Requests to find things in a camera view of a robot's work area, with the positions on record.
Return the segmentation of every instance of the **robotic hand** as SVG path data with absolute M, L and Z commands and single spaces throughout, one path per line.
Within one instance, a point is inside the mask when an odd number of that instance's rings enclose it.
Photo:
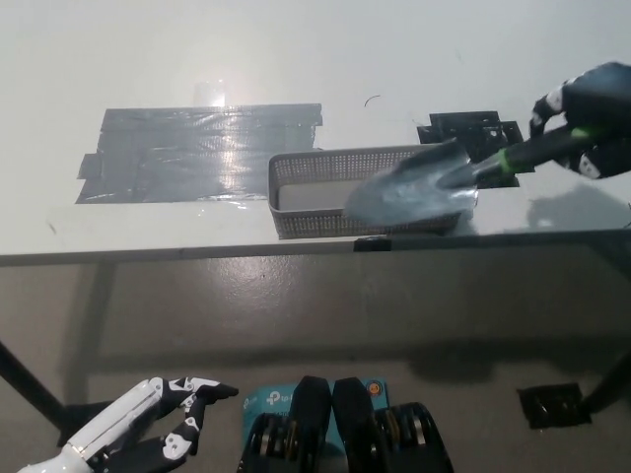
M 560 114 L 573 128 L 595 127 L 607 134 L 593 149 L 559 157 L 557 163 L 594 179 L 631 170 L 631 66 L 603 64 L 542 97 L 532 110 L 530 137 L 543 134 L 548 120 Z
M 197 453 L 206 406 L 239 394 L 210 379 L 146 379 L 89 422 L 54 458 L 20 473 L 162 473 Z M 183 408 L 185 420 L 166 437 L 137 442 L 157 419 Z

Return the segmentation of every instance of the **black bracket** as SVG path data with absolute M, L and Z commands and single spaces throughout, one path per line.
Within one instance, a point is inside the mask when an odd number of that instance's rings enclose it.
M 430 113 L 431 126 L 419 126 L 422 144 L 443 143 L 457 138 L 474 163 L 479 163 L 502 148 L 524 140 L 517 121 L 501 121 L 497 111 Z M 485 182 L 480 188 L 519 187 L 516 178 Z
M 590 412 L 583 406 L 583 393 L 577 383 L 518 389 L 518 394 L 531 429 L 592 423 Z

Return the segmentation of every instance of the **metal trowel blade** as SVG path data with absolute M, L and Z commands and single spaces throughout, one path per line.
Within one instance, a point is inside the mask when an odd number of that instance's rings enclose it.
M 371 226 L 392 227 L 471 210 L 476 187 L 438 185 L 442 176 L 468 163 L 466 149 L 456 140 L 424 150 L 362 182 L 349 196 L 345 214 Z

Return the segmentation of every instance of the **white robotic hand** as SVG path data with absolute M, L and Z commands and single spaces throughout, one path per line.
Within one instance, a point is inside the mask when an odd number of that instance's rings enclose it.
M 239 394 L 210 379 L 147 379 L 105 408 L 50 460 L 20 473 L 162 473 L 197 453 L 206 406 Z M 166 437 L 137 442 L 157 419 L 183 408 L 185 420 Z

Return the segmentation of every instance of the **gray floor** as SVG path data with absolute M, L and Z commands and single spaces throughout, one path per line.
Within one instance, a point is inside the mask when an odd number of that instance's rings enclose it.
M 593 387 L 631 346 L 629 306 L 629 283 L 579 247 L 0 270 L 2 340 L 68 402 L 153 375 L 243 394 L 306 373 L 384 376 L 392 403 L 432 410 L 458 472 L 630 471 L 631 404 L 534 432 L 516 394 Z M 0 471 L 54 454 L 54 429 L 5 383 L 0 399 Z M 179 471 L 235 471 L 242 400 L 208 413 Z

